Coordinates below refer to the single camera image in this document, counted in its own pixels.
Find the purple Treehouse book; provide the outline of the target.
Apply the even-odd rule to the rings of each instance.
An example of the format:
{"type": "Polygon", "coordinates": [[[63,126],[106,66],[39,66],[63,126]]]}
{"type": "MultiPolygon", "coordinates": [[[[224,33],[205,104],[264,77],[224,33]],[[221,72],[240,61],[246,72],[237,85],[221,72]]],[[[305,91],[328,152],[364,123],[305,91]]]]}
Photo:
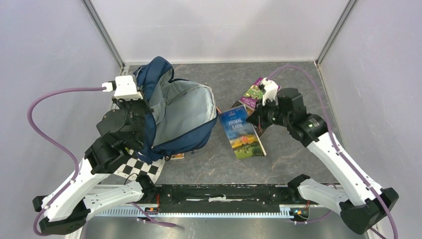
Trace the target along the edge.
{"type": "Polygon", "coordinates": [[[250,110],[255,109],[256,103],[261,100],[264,95],[263,91],[259,88],[259,85],[262,80],[262,77],[258,78],[255,83],[239,99],[239,102],[244,104],[250,110]]]}

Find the Animal Farm book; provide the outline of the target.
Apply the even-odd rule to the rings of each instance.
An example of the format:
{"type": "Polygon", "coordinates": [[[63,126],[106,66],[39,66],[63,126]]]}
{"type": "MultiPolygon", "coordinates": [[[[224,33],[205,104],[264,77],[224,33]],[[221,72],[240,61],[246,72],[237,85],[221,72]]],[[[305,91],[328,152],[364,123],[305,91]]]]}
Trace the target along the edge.
{"type": "Polygon", "coordinates": [[[266,156],[266,151],[254,126],[247,122],[245,105],[231,108],[219,115],[219,120],[236,158],[245,159],[266,156]]]}

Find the navy blue backpack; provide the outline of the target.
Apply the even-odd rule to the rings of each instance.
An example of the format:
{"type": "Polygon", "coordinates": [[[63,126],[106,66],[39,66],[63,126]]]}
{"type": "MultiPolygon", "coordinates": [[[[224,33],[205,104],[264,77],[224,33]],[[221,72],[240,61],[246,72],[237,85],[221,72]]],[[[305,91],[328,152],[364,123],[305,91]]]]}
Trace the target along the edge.
{"type": "Polygon", "coordinates": [[[174,77],[161,56],[137,68],[133,75],[151,108],[145,119],[145,142],[136,157],[147,163],[201,149],[217,122],[211,87],[174,77]]]}

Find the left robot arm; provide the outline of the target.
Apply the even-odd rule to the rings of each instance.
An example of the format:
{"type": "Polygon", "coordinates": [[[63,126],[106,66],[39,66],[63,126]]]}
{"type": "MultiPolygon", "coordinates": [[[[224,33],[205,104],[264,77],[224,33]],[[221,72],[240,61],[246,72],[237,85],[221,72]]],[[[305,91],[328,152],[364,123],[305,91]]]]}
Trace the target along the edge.
{"type": "Polygon", "coordinates": [[[39,236],[67,235],[103,211],[139,200],[150,203],[156,198],[150,178],[142,174],[113,190],[89,193],[133,158],[128,150],[144,148],[148,103],[141,99],[118,99],[116,103],[118,109],[107,112],[98,123],[100,136],[86,150],[74,172],[51,194],[33,199],[39,213],[33,228],[39,236]]]}

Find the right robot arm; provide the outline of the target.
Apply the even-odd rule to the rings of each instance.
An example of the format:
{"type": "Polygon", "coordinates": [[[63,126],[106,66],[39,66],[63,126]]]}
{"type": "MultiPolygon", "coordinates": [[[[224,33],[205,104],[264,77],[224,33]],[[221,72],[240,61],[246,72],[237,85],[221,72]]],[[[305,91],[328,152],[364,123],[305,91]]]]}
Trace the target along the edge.
{"type": "Polygon", "coordinates": [[[346,226],[359,235],[371,230],[383,218],[391,217],[391,210],[399,199],[397,191],[382,187],[349,157],[325,120],[307,112],[297,89],[265,86],[262,91],[263,97],[248,122],[258,127],[285,127],[342,186],[338,190],[302,174],[288,183],[287,195],[291,202],[318,203],[339,214],[346,226]]]}

